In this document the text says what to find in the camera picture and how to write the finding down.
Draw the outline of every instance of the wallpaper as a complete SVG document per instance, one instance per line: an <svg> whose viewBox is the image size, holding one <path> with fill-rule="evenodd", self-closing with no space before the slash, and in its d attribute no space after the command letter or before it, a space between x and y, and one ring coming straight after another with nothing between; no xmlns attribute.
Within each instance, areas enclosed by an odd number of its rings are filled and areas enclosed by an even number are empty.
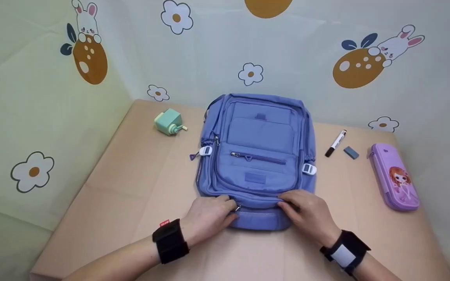
<svg viewBox="0 0 450 281"><path fill-rule="evenodd" d="M450 2L95 3L134 98L207 107L276 94L317 122L394 133L450 261Z"/></svg>
<svg viewBox="0 0 450 281"><path fill-rule="evenodd" d="M0 0L0 280L28 280L132 103L82 8Z"/></svg>

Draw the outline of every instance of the purple pencil case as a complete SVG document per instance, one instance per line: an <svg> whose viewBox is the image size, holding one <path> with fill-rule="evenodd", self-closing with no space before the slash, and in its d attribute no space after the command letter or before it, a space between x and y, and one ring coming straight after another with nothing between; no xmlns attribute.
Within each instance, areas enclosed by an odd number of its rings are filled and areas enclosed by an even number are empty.
<svg viewBox="0 0 450 281"><path fill-rule="evenodd" d="M416 210L420 200L397 149L390 144L373 144L369 158L385 203L394 210Z"/></svg>

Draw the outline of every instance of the hand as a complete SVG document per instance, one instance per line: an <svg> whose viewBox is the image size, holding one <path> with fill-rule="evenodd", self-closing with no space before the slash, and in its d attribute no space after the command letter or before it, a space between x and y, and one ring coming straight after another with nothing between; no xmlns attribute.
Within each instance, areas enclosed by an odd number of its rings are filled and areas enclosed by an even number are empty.
<svg viewBox="0 0 450 281"><path fill-rule="evenodd" d="M324 199L305 190L290 190L279 195L285 202L279 202L286 215L303 233L311 236L325 247L332 247L341 235L341 229L331 217L329 207ZM300 211L297 212L288 204Z"/></svg>
<svg viewBox="0 0 450 281"><path fill-rule="evenodd" d="M187 215L180 220L182 234L189 248L229 226L237 218L237 214L229 213L236 208L236 202L228 195L195 199Z"/></svg>

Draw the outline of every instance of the wrist strap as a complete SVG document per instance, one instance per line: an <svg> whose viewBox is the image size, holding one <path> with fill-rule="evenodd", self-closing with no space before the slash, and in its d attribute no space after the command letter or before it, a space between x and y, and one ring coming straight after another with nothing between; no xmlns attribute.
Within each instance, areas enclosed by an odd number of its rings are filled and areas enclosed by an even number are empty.
<svg viewBox="0 0 450 281"><path fill-rule="evenodd" d="M175 219L157 229L152 234L152 241L157 245L162 264L178 260L189 253L189 246L180 228L180 219Z"/></svg>
<svg viewBox="0 0 450 281"><path fill-rule="evenodd" d="M348 275L360 265L367 251L371 249L351 231L341 231L336 243L331 247L322 247L320 252L329 260L339 264Z"/></svg>

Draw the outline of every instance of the red tag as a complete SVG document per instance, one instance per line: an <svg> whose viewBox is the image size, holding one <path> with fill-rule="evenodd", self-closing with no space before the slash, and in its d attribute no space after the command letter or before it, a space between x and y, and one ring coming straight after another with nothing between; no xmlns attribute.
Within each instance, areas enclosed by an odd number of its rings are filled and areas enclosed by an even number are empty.
<svg viewBox="0 0 450 281"><path fill-rule="evenodd" d="M167 219L167 220L165 220L164 222L161 222L160 224L159 224L159 227L161 227L161 226L164 226L164 225L166 225L166 224L169 224L169 219Z"/></svg>

